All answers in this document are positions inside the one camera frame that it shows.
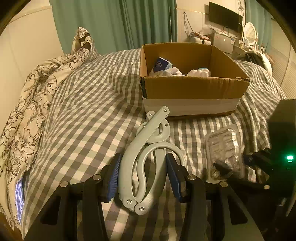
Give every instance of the bed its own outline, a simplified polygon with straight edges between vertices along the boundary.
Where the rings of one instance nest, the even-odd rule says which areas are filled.
[[[23,237],[60,182],[86,181],[99,173],[116,152],[123,153],[133,140],[146,117],[139,64],[140,49],[93,55],[91,61],[74,70],[57,88],[38,155],[17,183]],[[237,64],[251,81],[231,115],[169,120],[169,142],[182,150],[188,172],[201,178],[206,175],[204,137],[210,132],[235,124],[242,152],[270,148],[267,119],[285,95],[262,67],[244,61]],[[146,161],[145,170],[155,170],[153,157]],[[255,181],[255,173],[247,170],[246,178]],[[110,240],[178,240],[186,209],[174,198],[168,178],[161,197],[146,215],[138,216],[124,208],[118,195],[102,207]],[[81,238],[83,220],[78,219]]]

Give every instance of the teal curtain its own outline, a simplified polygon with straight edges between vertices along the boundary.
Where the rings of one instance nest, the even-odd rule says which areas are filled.
[[[64,53],[70,53],[79,26],[89,31],[100,54],[177,40],[175,0],[50,0],[50,5]]]
[[[271,14],[265,10],[256,0],[245,0],[246,23],[251,22],[258,32],[258,45],[265,47],[269,52],[271,47],[272,20]]]

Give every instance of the green led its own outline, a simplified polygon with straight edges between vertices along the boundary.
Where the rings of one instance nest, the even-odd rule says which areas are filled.
[[[294,159],[294,156],[293,155],[288,155],[288,156],[286,156],[286,159],[287,160],[293,160]]]

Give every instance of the black screen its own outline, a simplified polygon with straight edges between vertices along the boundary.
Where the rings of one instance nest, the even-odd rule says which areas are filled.
[[[241,15],[212,2],[210,2],[209,21],[230,28],[236,32],[241,32],[242,29]]]

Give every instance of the open cardboard box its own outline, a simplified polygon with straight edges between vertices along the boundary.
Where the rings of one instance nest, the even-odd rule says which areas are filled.
[[[148,76],[158,57],[167,59],[183,74],[207,68],[211,77]],[[163,105],[169,116],[229,115],[249,86],[243,70],[218,48],[198,43],[143,45],[140,85],[145,111],[157,112]]]

